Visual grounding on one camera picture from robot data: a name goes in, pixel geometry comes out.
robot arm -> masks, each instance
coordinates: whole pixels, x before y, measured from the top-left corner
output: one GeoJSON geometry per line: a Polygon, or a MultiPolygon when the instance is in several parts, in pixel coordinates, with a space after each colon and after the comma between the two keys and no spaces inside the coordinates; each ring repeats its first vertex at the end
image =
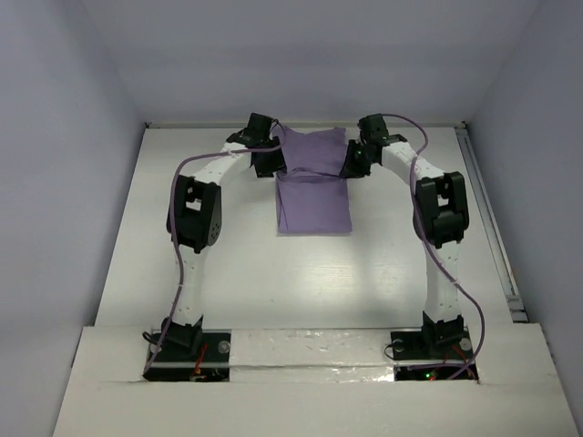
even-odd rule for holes
{"type": "MultiPolygon", "coordinates": [[[[416,153],[408,142],[399,141],[383,148],[380,164],[383,168],[393,171],[405,184],[409,185],[411,163],[415,156],[416,153]]],[[[434,180],[441,180],[444,177],[443,170],[433,166],[424,158],[417,159],[414,169],[415,184],[426,182],[431,185],[434,180]]],[[[427,267],[427,300],[424,314],[433,322],[456,320],[461,315],[457,302],[457,289],[435,265],[427,248],[424,248],[424,252],[427,267]]],[[[458,241],[442,242],[439,249],[434,245],[433,252],[445,269],[457,278],[458,241]]]]}
{"type": "Polygon", "coordinates": [[[358,126],[360,141],[348,146],[341,177],[362,178],[370,175],[372,164],[393,171],[407,186],[414,185],[422,229],[414,220],[417,236],[423,232],[429,242],[424,246],[427,268],[427,299],[422,328],[423,343],[431,351],[443,351],[464,337],[464,320],[457,301],[457,288],[435,265],[433,255],[457,278],[459,243],[469,226],[464,177],[459,172],[445,173],[417,156],[407,140],[389,135],[380,114],[362,118],[358,126]]]}
{"type": "MultiPolygon", "coordinates": [[[[182,205],[194,200],[200,207],[204,222],[203,232],[193,236],[192,244],[180,244],[179,250],[186,272],[183,291],[174,313],[173,321],[178,325],[194,325],[202,317],[202,281],[204,264],[212,246],[218,239],[221,228],[220,189],[229,185],[241,172],[251,166],[251,153],[233,154],[233,150],[245,148],[240,143],[226,143],[221,152],[230,153],[226,157],[211,161],[192,177],[182,179],[187,184],[186,197],[181,197],[182,205]]],[[[189,232],[189,224],[177,216],[177,232],[182,237],[189,232]]]]}
{"type": "MultiPolygon", "coordinates": [[[[270,138],[274,122],[273,118],[251,114],[247,127],[227,139],[221,150],[223,157],[211,161],[190,177],[178,176],[173,216],[185,282],[172,319],[162,321],[162,331],[168,326],[161,341],[164,359],[179,357],[188,361],[199,355],[203,270],[210,246],[219,238],[222,226],[221,188],[251,166],[260,178],[285,169],[283,154],[277,148],[279,139],[270,138]]],[[[171,211],[167,219],[168,231],[170,214],[171,211]]],[[[146,333],[144,338],[157,344],[160,334],[146,333]]]]}

purple cloth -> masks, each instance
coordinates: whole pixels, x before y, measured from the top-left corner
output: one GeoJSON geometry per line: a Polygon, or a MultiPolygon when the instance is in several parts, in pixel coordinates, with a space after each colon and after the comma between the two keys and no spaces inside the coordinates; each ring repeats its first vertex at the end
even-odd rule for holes
{"type": "Polygon", "coordinates": [[[287,172],[277,174],[278,231],[286,234],[345,234],[353,230],[346,179],[338,178],[346,157],[346,129],[302,134],[284,127],[274,135],[287,172]]]}

bolt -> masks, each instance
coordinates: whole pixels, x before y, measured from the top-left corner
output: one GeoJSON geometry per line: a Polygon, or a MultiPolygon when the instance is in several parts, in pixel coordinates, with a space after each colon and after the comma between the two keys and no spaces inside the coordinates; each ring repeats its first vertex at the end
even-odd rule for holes
{"type": "Polygon", "coordinates": [[[230,351],[230,343],[226,340],[223,340],[219,343],[219,353],[229,353],[230,351]]]}
{"type": "Polygon", "coordinates": [[[459,347],[462,348],[462,351],[470,351],[472,350],[472,342],[469,339],[461,339],[459,347]]]}

white table surface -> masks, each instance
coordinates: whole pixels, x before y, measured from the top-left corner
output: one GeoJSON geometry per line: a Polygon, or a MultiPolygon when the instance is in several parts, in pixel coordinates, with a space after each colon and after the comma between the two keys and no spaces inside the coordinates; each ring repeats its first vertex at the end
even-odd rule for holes
{"type": "MultiPolygon", "coordinates": [[[[428,159],[465,173],[454,130],[428,130],[428,159]]],[[[395,131],[413,145],[421,140],[412,129],[395,131]]],[[[279,237],[273,181],[252,170],[224,189],[204,312],[207,328],[235,329],[232,380],[143,381],[140,333],[159,325],[176,285],[165,230],[172,173],[183,158],[220,148],[229,133],[146,132],[97,326],[79,343],[56,437],[577,435],[540,328],[512,323],[471,189],[459,271],[486,315],[480,383],[394,381],[383,356],[389,331],[346,330],[421,323],[425,265],[410,199],[380,168],[350,181],[348,237],[279,237]]],[[[461,301],[477,338],[476,312],[461,301]]]]}
{"type": "MultiPolygon", "coordinates": [[[[128,195],[97,315],[97,326],[158,326],[168,314],[178,269],[166,231],[169,186],[178,163],[217,151],[233,129],[148,129],[128,195]]],[[[413,147],[421,135],[394,128],[413,147]]],[[[347,137],[356,137],[348,129],[347,137]]],[[[428,129],[424,156],[466,173],[449,127],[428,129]]],[[[191,174],[203,163],[188,165],[191,174]]],[[[466,176],[470,228],[459,277],[487,322],[511,323],[500,279],[466,176]]],[[[274,182],[252,169],[223,189],[223,228],[205,269],[207,329],[386,328],[421,324],[425,259],[412,227],[407,186],[383,168],[349,181],[350,236],[278,236],[274,182]]],[[[466,321],[476,311],[461,299],[466,321]]]]}

white wall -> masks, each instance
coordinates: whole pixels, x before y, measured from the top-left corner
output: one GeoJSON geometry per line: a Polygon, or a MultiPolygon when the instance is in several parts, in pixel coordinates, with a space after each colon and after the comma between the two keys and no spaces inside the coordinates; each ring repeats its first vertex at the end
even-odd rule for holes
{"type": "Polygon", "coordinates": [[[537,0],[84,0],[148,121],[461,121],[537,0]]]}
{"type": "Polygon", "coordinates": [[[471,121],[533,321],[583,430],[583,2],[544,0],[471,121]]]}
{"type": "Polygon", "coordinates": [[[50,435],[143,124],[76,0],[0,0],[0,434],[50,435]]]}

